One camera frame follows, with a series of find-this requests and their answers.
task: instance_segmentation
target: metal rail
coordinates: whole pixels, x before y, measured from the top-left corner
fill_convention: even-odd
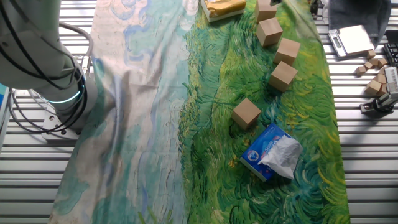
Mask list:
[[[89,32],[95,4],[64,0],[60,20]],[[339,62],[327,26],[321,17],[315,23],[330,65],[351,222],[398,223],[398,112],[376,120],[361,115],[359,104],[371,99],[364,87],[377,71],[356,77],[353,72],[366,59]],[[392,10],[388,29],[398,29],[398,8]],[[60,39],[73,55],[82,56],[88,48],[84,37],[66,29],[60,29]],[[384,57],[382,45],[376,53],[376,58]],[[17,99],[30,119],[43,122],[44,111],[29,95],[20,92]],[[10,120],[0,153],[0,223],[47,223],[72,150],[73,145],[49,144]]]

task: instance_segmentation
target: yellow package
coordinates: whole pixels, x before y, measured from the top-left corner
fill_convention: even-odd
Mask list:
[[[201,0],[209,22],[224,19],[244,12],[245,0]]]

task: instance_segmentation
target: wooden block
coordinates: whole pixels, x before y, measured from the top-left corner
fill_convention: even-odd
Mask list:
[[[379,60],[376,59],[376,58],[369,59],[369,62],[370,62],[372,65],[374,65],[374,66],[378,66],[378,65],[379,65]]]
[[[388,64],[388,62],[387,62],[387,60],[385,58],[382,58],[382,59],[379,60],[379,68],[381,68],[381,67],[383,67],[383,66],[385,66],[387,64]]]
[[[268,85],[273,86],[283,93],[287,90],[296,74],[296,69],[286,64],[285,62],[280,62],[278,66],[276,66],[275,70],[272,72],[271,77],[268,81]]]
[[[369,95],[376,95],[381,88],[381,83],[371,80],[368,85],[366,85],[365,93]]]
[[[261,110],[245,98],[232,112],[232,119],[244,130],[256,122]]]
[[[271,6],[271,0],[257,0],[254,8],[254,15],[256,22],[264,21],[274,18],[276,15],[277,6]]]
[[[275,55],[274,63],[279,64],[279,62],[285,62],[286,64],[292,66],[294,60],[296,60],[299,50],[300,43],[282,38]]]
[[[380,70],[379,70],[379,74],[383,74],[383,75],[385,75],[386,74],[386,72],[385,72],[385,69],[386,69],[386,67],[384,66],[384,67],[382,67]]]
[[[276,18],[259,22],[257,26],[257,37],[261,46],[269,46],[279,42],[283,30]]]
[[[373,78],[373,80],[374,80],[374,81],[377,81],[377,82],[379,82],[379,83],[382,83],[382,84],[386,84],[386,83],[387,83],[386,75],[384,75],[384,74],[377,74],[377,75]]]
[[[374,58],[375,56],[376,56],[376,53],[375,53],[374,50],[368,51],[368,56],[367,56],[368,59],[372,59],[372,58]]]
[[[365,66],[359,66],[359,67],[355,70],[355,73],[356,73],[357,75],[363,75],[363,74],[365,74],[365,72],[366,72]]]
[[[387,84],[382,83],[379,92],[377,93],[378,96],[382,96],[387,93]]]
[[[372,65],[370,62],[366,62],[363,66],[365,66],[366,71],[368,71],[369,69],[374,68],[374,65]]]

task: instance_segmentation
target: black cable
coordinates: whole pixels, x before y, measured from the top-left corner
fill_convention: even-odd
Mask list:
[[[37,66],[37,64],[34,62],[34,60],[32,59],[32,57],[29,55],[29,53],[26,51],[25,47],[23,46],[21,40],[18,38],[17,33],[15,32],[11,21],[9,20],[6,10],[4,9],[4,6],[2,4],[2,1],[0,2],[0,13],[4,19],[4,22],[7,25],[7,28],[9,29],[12,37],[14,38],[14,41],[16,42],[16,44],[18,45],[19,49],[21,50],[21,52],[25,55],[26,59],[30,62],[30,64],[36,69],[36,71],[39,73],[40,76],[42,76],[47,82],[49,82],[52,86],[54,86],[55,88],[58,88],[59,90],[64,90],[66,88],[58,86],[57,84],[55,84],[53,81],[51,81],[44,73],[43,71],[41,71],[41,69],[39,68],[39,66]]]
[[[6,51],[4,51],[4,49],[3,49],[1,46],[0,46],[0,53],[1,53],[1,55],[2,55],[9,63],[11,63],[13,66],[15,66],[16,68],[18,68],[18,69],[21,70],[22,72],[24,72],[24,73],[26,73],[26,74],[28,74],[28,75],[30,75],[30,76],[43,79],[43,78],[40,77],[39,75],[36,75],[36,74],[34,74],[33,72],[30,72],[30,71],[26,70],[24,67],[22,67],[22,66],[20,66],[18,63],[16,63],[12,58],[10,58],[10,56],[8,56],[8,54],[6,53]]]
[[[80,91],[81,91],[81,94],[83,95],[83,105],[82,105],[82,107],[81,107],[81,110],[80,110],[79,113],[77,114],[76,118],[75,118],[70,124],[68,124],[68,125],[66,125],[66,124],[74,117],[75,113],[77,112],[78,108],[79,108],[80,105],[81,105],[81,104],[80,104],[80,103],[81,103],[81,98],[79,99],[79,101],[80,101],[79,104],[77,104],[77,105],[75,106],[75,108],[74,108],[72,114],[68,117],[68,119],[67,119],[65,122],[63,122],[60,126],[57,126],[57,127],[53,128],[53,129],[45,129],[45,128],[40,127],[40,126],[36,125],[35,123],[29,121],[29,119],[25,116],[25,114],[22,112],[21,108],[19,107],[18,102],[17,102],[17,100],[16,100],[14,94],[11,92],[11,90],[10,90],[10,93],[9,93],[10,95],[9,95],[9,99],[8,99],[8,100],[9,100],[9,110],[10,110],[10,114],[11,114],[13,120],[14,120],[22,129],[25,129],[26,131],[29,131],[29,132],[32,132],[32,133],[51,133],[51,132],[60,132],[60,131],[66,130],[66,129],[70,128],[73,124],[75,124],[75,123],[77,122],[77,120],[78,120],[78,119],[80,118],[80,116],[83,114],[83,112],[84,112],[84,110],[85,110],[85,108],[86,108],[86,105],[87,105],[87,91],[86,91],[86,88],[83,88],[83,86],[85,85],[84,80],[80,81],[80,84],[81,84],[81,85],[80,85],[80,88],[81,88]],[[17,108],[18,112],[20,112],[20,114],[22,115],[22,117],[23,117],[27,122],[29,122],[31,125],[35,126],[36,128],[39,128],[39,129],[41,129],[41,130],[43,130],[43,131],[36,131],[36,130],[28,129],[28,128],[26,128],[25,126],[23,126],[23,125],[16,119],[15,114],[14,114],[13,111],[12,111],[12,104],[11,104],[11,101],[10,101],[11,97],[12,97],[12,99],[14,100],[14,104],[16,105],[16,108]]]
[[[26,16],[26,14],[24,13],[24,11],[21,9],[21,7],[19,7],[18,3],[16,3],[15,0],[10,0],[11,5],[14,7],[15,11],[19,14],[19,16],[22,18],[22,20],[27,23],[30,24],[33,28],[34,28],[34,32],[41,37],[42,34],[39,31],[39,29],[37,28],[37,26]],[[91,53],[93,52],[93,39],[91,38],[91,35],[89,33],[87,33],[86,31],[82,30],[81,28],[77,27],[77,26],[73,26],[70,24],[67,24],[65,22],[60,22],[59,23],[60,27],[66,28],[68,30],[72,30],[75,31],[78,34],[83,35],[84,37],[86,37],[86,39],[88,40],[88,49],[87,49],[87,53],[85,54],[85,56],[90,56]]]
[[[30,72],[30,71],[28,71],[28,70],[26,70],[24,67],[22,67],[22,66],[20,66],[17,62],[15,62],[8,54],[7,54],[7,52],[0,46],[0,54],[9,62],[9,63],[11,63],[13,66],[15,66],[17,69],[19,69],[20,71],[22,71],[22,72],[24,72],[24,73],[26,73],[26,74],[28,74],[28,75],[30,75],[30,76],[33,76],[33,77],[35,77],[35,78],[39,78],[39,79],[44,79],[44,78],[42,78],[41,76],[39,76],[38,74],[34,74],[33,72]],[[70,72],[70,73],[67,73],[67,74],[65,74],[65,75],[62,75],[62,76],[60,76],[60,77],[55,77],[55,78],[50,78],[51,80],[60,80],[60,79],[63,79],[63,78],[66,78],[66,77],[68,77],[69,75],[72,75],[72,72]]]
[[[20,9],[20,8],[19,8],[19,6],[16,4],[16,2],[12,2],[12,1],[11,1],[11,4],[13,5],[14,9],[18,12],[18,9]],[[79,71],[79,72],[78,72],[78,75],[80,75],[80,76],[75,76],[75,75],[76,75],[76,72],[77,72],[77,70],[78,70],[78,69],[77,69],[78,67],[75,65],[74,58],[73,58],[71,55],[65,53],[64,51],[59,50],[58,48],[54,47],[54,46],[53,46],[50,42],[48,42],[44,37],[42,37],[41,35],[37,34],[48,46],[50,46],[51,48],[53,48],[53,49],[56,50],[57,52],[60,52],[61,54],[66,55],[66,56],[71,60],[72,65],[73,65],[73,67],[74,67],[74,69],[73,69],[73,71],[72,71],[71,73],[65,74],[64,76],[61,77],[61,78],[65,78],[65,77],[67,77],[67,76],[69,76],[69,75],[71,76],[71,77],[70,77],[69,84],[68,84],[66,87],[60,87],[60,86],[58,86],[57,84],[55,84],[54,82],[52,82],[51,80],[58,80],[58,79],[61,79],[61,78],[60,78],[60,77],[57,77],[57,78],[51,79],[51,78],[47,77],[47,76],[41,71],[41,69],[39,68],[39,66],[34,62],[34,60],[32,59],[32,57],[29,55],[29,53],[28,53],[28,52],[26,51],[26,49],[24,48],[24,46],[23,46],[21,40],[18,38],[18,36],[17,36],[17,34],[16,34],[16,32],[15,32],[15,30],[14,30],[14,28],[13,28],[13,26],[12,26],[12,24],[11,24],[9,18],[8,18],[8,15],[7,15],[7,13],[5,12],[4,5],[2,4],[2,0],[0,0],[0,13],[1,13],[1,15],[2,15],[2,17],[3,17],[3,19],[4,19],[4,22],[5,22],[6,25],[7,25],[7,28],[10,30],[10,33],[11,33],[11,35],[13,36],[14,41],[15,41],[16,44],[18,45],[19,49],[20,49],[21,52],[25,55],[26,59],[30,62],[30,64],[36,69],[36,71],[39,73],[39,75],[34,74],[34,73],[32,73],[32,72],[26,70],[25,68],[23,68],[22,66],[20,66],[18,63],[16,63],[15,61],[13,61],[13,59],[10,58],[10,56],[8,56],[7,53],[4,51],[4,49],[1,48],[1,46],[0,46],[0,53],[3,55],[3,57],[4,57],[5,59],[7,59],[11,64],[13,64],[13,66],[15,66],[16,68],[18,68],[18,69],[21,70],[22,72],[25,72],[26,74],[31,75],[31,76],[36,77],[36,78],[44,79],[44,80],[46,80],[47,82],[49,82],[52,86],[54,86],[55,88],[58,88],[58,89],[60,89],[60,90],[64,90],[64,89],[67,89],[67,88],[71,87],[71,86],[74,84],[74,83],[72,82],[72,81],[73,81],[73,77],[75,77],[75,78],[76,78],[76,82],[77,82],[77,84],[78,84],[79,91],[80,91],[80,93],[81,93],[81,95],[80,95],[81,97],[79,97],[79,99],[77,99],[77,103],[74,104],[74,105],[75,105],[75,106],[74,106],[74,109],[73,109],[71,115],[68,117],[68,119],[67,119],[65,122],[63,122],[60,126],[57,126],[57,127],[53,128],[53,129],[45,129],[45,128],[40,127],[40,126],[36,125],[35,123],[29,121],[29,119],[25,116],[25,114],[22,112],[21,108],[19,107],[15,95],[14,95],[14,94],[11,92],[11,90],[10,90],[10,94],[11,94],[11,95],[9,96],[9,100],[10,100],[11,97],[12,97],[12,99],[14,100],[14,103],[15,103],[15,105],[16,105],[16,108],[17,108],[17,110],[20,112],[20,114],[22,115],[22,117],[24,117],[25,120],[26,120],[27,122],[29,122],[31,125],[35,126],[35,127],[38,128],[38,129],[41,129],[41,130],[43,130],[43,131],[34,131],[34,130],[30,130],[30,129],[24,127],[24,126],[16,119],[16,116],[15,116],[15,114],[14,114],[13,111],[12,111],[12,105],[11,105],[11,101],[10,101],[10,102],[9,102],[9,110],[10,110],[10,114],[11,114],[12,118],[14,119],[14,121],[15,121],[22,129],[25,129],[26,131],[30,131],[30,132],[32,132],[32,133],[51,133],[51,132],[59,132],[59,131],[63,131],[63,130],[68,129],[68,128],[71,127],[73,124],[75,124],[75,123],[77,122],[78,119],[80,119],[80,117],[82,116],[82,114],[84,113],[84,110],[85,110],[85,108],[86,108],[86,104],[87,104],[87,100],[88,100],[88,99],[87,99],[88,95],[87,95],[87,91],[86,91],[86,88],[85,88],[85,80],[84,80],[84,78],[82,78],[84,74],[80,73],[80,71]],[[25,20],[25,22],[30,22],[29,18],[27,18],[26,16],[25,16],[25,17],[24,17],[24,16],[21,16],[21,17],[22,17],[23,20]],[[74,115],[75,115],[76,112],[78,111],[79,107],[81,106],[81,100],[82,100],[82,99],[83,99],[83,105],[82,105],[82,107],[81,107],[81,110],[78,112],[76,118],[75,118],[70,124],[66,125],[66,124],[74,117]]]

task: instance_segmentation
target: green fabric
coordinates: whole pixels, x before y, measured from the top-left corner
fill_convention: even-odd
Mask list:
[[[188,98],[179,140],[189,223],[349,223],[348,201],[328,65],[306,0],[283,0],[283,37],[301,43],[298,74],[281,94],[267,82],[277,45],[256,37],[255,1],[242,16],[207,23],[199,13],[185,36],[190,56]],[[245,97],[262,110],[242,131],[231,119]],[[275,123],[304,148],[290,181],[261,182],[239,162]]]

